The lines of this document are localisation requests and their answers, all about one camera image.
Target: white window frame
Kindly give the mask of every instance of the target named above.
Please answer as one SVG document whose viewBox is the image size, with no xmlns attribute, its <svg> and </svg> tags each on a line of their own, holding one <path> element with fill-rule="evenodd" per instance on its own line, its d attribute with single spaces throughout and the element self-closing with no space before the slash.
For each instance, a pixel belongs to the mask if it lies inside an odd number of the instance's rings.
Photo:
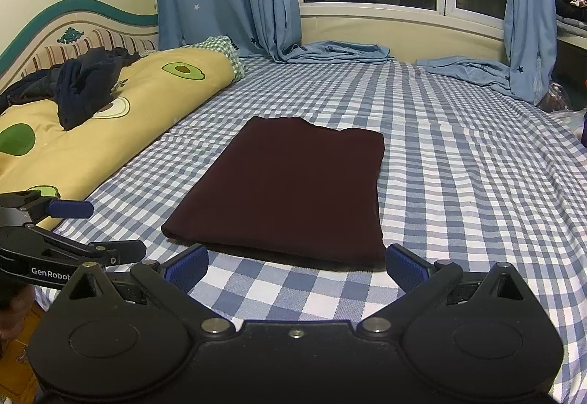
<svg viewBox="0 0 587 404">
<path fill-rule="evenodd" d="M 436 0 L 436 10 L 403 5 L 349 2 L 306 2 L 299 0 L 305 16 L 359 16 L 411 21 L 419 24 L 453 28 L 503 40 L 503 21 L 488 15 L 456 8 L 457 0 Z"/>
</svg>

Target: person's hand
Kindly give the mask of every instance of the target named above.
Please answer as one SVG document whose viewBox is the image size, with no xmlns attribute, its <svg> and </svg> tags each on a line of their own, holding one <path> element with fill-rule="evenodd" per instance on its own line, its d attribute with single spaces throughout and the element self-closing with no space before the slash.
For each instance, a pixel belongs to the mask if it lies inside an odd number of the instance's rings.
<svg viewBox="0 0 587 404">
<path fill-rule="evenodd" d="M 0 338 L 15 339 L 24 326 L 34 303 L 34 286 L 25 286 L 10 302 L 10 308 L 0 309 Z"/>
</svg>

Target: teal headboard trim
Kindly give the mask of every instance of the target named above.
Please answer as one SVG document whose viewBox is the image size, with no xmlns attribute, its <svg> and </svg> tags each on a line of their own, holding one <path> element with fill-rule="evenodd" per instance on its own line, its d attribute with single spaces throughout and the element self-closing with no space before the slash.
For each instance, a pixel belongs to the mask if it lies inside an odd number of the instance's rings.
<svg viewBox="0 0 587 404">
<path fill-rule="evenodd" d="M 0 54 L 0 75 L 21 54 L 34 36 L 55 18 L 72 12 L 94 12 L 117 22 L 137 27 L 156 27 L 157 15 L 137 15 L 120 10 L 99 0 L 62 0 L 50 5 L 27 23 L 10 45 Z"/>
</svg>

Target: white shelf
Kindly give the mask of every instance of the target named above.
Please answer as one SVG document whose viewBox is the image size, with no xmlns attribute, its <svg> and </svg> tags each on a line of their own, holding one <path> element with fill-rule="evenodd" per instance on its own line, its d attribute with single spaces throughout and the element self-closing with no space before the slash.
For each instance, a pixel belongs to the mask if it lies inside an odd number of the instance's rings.
<svg viewBox="0 0 587 404">
<path fill-rule="evenodd" d="M 583 48 L 583 49 L 587 50 L 587 37 L 580 37 L 578 35 L 573 35 L 570 33 L 561 32 L 559 30 L 557 38 L 561 42 L 565 42 L 570 45 L 574 45 L 576 47 Z"/>
</svg>

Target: checkered bedsheet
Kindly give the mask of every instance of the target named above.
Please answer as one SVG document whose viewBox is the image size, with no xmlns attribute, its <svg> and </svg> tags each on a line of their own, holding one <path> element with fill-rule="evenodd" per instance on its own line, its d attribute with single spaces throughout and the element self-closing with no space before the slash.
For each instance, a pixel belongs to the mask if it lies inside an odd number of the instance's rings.
<svg viewBox="0 0 587 404">
<path fill-rule="evenodd" d="M 587 401 L 587 155 L 570 131 L 529 104 L 406 63 L 247 66 L 245 80 L 102 184 L 90 196 L 91 219 L 56 231 L 84 242 L 141 239 L 150 258 L 164 261 L 181 247 L 161 225 L 253 115 L 379 131 L 385 243 L 471 271 L 513 263 L 565 343 L 554 397 Z M 384 272 L 211 253 L 192 296 L 238 327 L 247 318 L 358 322 L 399 293 Z M 37 298 L 47 308 L 55 292 L 39 289 Z"/>
</svg>

